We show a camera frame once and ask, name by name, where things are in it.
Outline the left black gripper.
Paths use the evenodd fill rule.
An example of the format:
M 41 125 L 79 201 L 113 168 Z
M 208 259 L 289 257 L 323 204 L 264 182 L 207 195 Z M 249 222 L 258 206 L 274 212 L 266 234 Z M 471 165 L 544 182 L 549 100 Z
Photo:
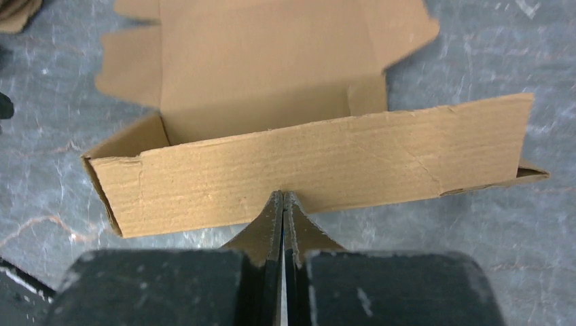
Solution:
M 12 102 L 11 98 L 4 94 L 0 93 L 0 119 L 1 120 L 10 120 L 14 116 L 14 103 Z

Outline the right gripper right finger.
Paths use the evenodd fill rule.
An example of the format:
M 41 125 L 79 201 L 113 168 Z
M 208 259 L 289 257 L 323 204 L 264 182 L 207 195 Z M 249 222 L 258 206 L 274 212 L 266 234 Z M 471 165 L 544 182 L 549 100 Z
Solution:
M 290 325 L 504 325 L 490 282 L 458 251 L 349 251 L 284 195 Z

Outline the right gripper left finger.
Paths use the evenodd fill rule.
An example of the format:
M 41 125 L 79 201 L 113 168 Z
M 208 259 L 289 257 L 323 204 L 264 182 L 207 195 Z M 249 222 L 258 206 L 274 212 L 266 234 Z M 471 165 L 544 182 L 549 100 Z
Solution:
M 279 325 L 283 194 L 218 249 L 101 249 L 68 269 L 46 325 Z

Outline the cardboard box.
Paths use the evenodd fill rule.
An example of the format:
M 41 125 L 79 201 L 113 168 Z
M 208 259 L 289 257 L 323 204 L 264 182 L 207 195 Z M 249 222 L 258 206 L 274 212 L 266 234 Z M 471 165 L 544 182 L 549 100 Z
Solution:
M 389 111 L 384 71 L 436 39 L 424 1 L 116 1 L 96 88 L 153 112 L 83 155 L 123 238 L 533 183 L 531 93 Z

